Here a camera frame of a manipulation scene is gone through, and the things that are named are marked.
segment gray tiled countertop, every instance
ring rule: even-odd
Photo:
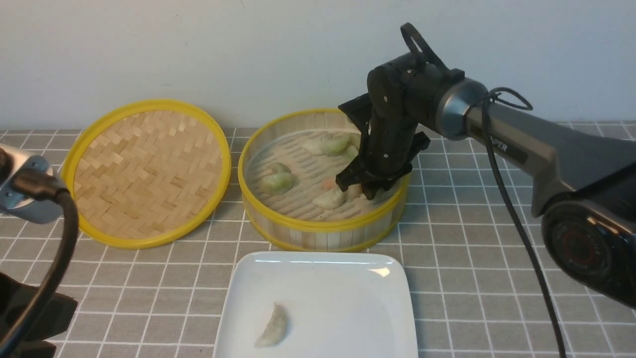
[[[636,122],[568,124],[626,140]],[[226,128],[234,166],[254,129]],[[0,143],[43,154],[58,168],[79,131],[0,131]],[[369,252],[408,275],[420,356],[556,357],[537,280],[495,187],[484,148],[432,136],[415,161],[398,227]],[[574,282],[554,265],[529,215],[532,182],[502,162],[513,201],[534,240],[572,357],[636,357],[636,312]],[[62,223],[0,217],[0,271],[38,285]],[[245,218],[236,175],[198,229],[158,248],[109,248],[82,236],[59,292],[80,302],[58,356],[211,357],[232,269],[245,254],[276,250]]]

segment white square plate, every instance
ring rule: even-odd
[[[281,304],[285,338],[254,348]],[[237,264],[213,358],[417,358],[402,266],[374,254],[256,252]]]

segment woven bamboo surface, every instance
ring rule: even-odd
[[[104,234],[146,239],[188,223],[218,188],[223,159],[210,129],[173,111],[147,111],[100,133],[79,161],[78,210]]]
[[[338,134],[344,131],[329,131]],[[245,180],[250,191],[269,209],[291,218],[306,221],[337,221],[353,218],[369,213],[395,194],[398,185],[388,192],[379,192],[374,200],[367,200],[363,195],[347,201],[333,210],[325,210],[312,203],[312,200],[327,190],[321,182],[324,178],[335,178],[336,174],[347,167],[350,160],[344,156],[328,157],[312,155],[302,149],[307,140],[322,136],[325,130],[295,132],[272,141],[260,150],[247,165]],[[298,177],[299,184],[285,194],[271,196],[259,188],[259,181],[272,174],[268,166],[273,162],[285,164]]]

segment black cable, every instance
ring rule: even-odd
[[[24,341],[31,327],[38,321],[60,285],[75,250],[79,231],[77,207],[69,192],[60,186],[57,179],[51,180],[50,178],[54,177],[29,169],[23,173],[17,173],[13,181],[14,189],[23,194],[29,197],[38,197],[38,200],[51,199],[59,204],[63,211],[64,230],[57,254],[42,284],[0,343],[0,358],[9,358],[18,345]]]
[[[514,103],[510,103],[499,99],[499,96],[502,93],[509,93],[519,99],[525,106],[520,106]],[[517,91],[505,88],[505,87],[497,87],[492,89],[488,96],[483,100],[483,106],[481,107],[481,130],[483,131],[484,144],[486,146],[486,151],[488,152],[488,160],[490,161],[490,167],[492,168],[492,174],[495,176],[495,181],[497,182],[497,187],[499,188],[499,192],[501,193],[501,197],[506,204],[506,208],[508,209],[508,213],[510,217],[513,219],[515,223],[515,227],[519,232],[519,236],[521,236],[521,241],[523,242],[523,246],[525,246],[525,250],[528,252],[528,256],[530,257],[530,261],[532,262],[532,268],[534,268],[534,273],[537,275],[537,279],[539,280],[539,286],[541,288],[541,293],[543,294],[543,299],[546,302],[546,307],[548,309],[548,315],[550,316],[550,320],[552,322],[552,328],[555,332],[556,336],[556,345],[558,346],[558,353],[560,358],[565,358],[565,344],[563,343],[563,335],[561,334],[561,327],[558,324],[557,313],[554,308],[554,304],[552,303],[552,298],[550,297],[550,290],[548,289],[548,284],[546,283],[545,276],[543,275],[543,271],[539,265],[539,260],[537,259],[537,255],[532,248],[532,244],[530,243],[530,239],[528,238],[528,234],[525,232],[525,229],[522,226],[521,220],[515,211],[515,207],[513,206],[510,196],[506,190],[506,185],[504,184],[504,180],[501,178],[501,173],[499,172],[499,166],[497,165],[497,161],[495,159],[495,150],[490,140],[490,115],[488,114],[488,109],[490,108],[490,104],[493,102],[500,102],[506,104],[510,107],[517,108],[519,110],[532,110],[532,105],[521,96]]]

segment white wall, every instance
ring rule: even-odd
[[[2,0],[0,127],[173,97],[259,126],[365,91],[413,23],[449,67],[553,119],[636,118],[636,0]]]

